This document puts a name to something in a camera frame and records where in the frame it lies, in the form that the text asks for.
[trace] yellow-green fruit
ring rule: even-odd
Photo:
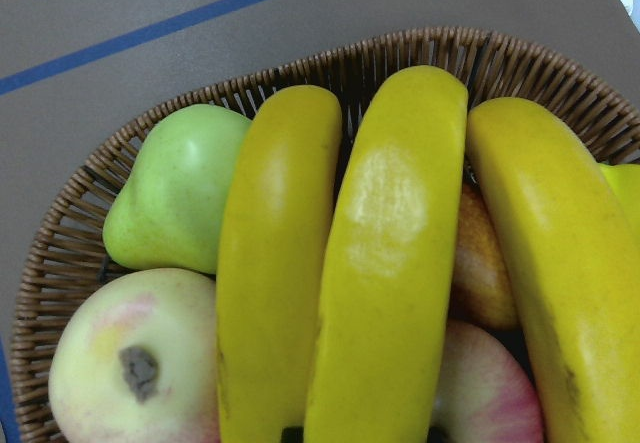
[[[640,246],[589,151],[521,98],[469,114],[467,154],[496,227],[550,443],[640,434]]]
[[[279,443],[303,424],[341,127],[332,93],[289,87],[240,150],[217,275],[225,443]]]
[[[467,90],[401,70],[358,130],[327,244],[307,443],[424,443],[453,272]]]
[[[618,197],[633,232],[640,238],[640,165],[608,165],[600,169]]]

